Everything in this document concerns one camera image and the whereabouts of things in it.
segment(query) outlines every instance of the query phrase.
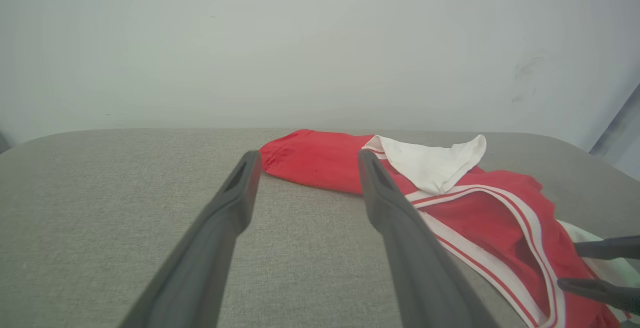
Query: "gray table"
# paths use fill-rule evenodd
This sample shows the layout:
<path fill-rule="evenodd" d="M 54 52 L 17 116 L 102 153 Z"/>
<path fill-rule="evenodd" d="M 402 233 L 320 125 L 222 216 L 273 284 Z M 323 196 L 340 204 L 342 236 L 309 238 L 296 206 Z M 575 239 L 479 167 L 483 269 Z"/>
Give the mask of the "gray table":
<path fill-rule="evenodd" d="M 119 129 L 36 139 L 0 155 L 0 325 L 117 326 L 246 150 L 292 130 Z M 475 133 L 347 130 L 450 146 Z M 485 170 L 530 174 L 556 216 L 638 233 L 640 183 L 576 147 L 489 133 Z M 525 326 L 456 263 L 501 326 Z M 359 196 L 263 175 L 238 239 L 222 328 L 401 326 L 380 235 Z"/>

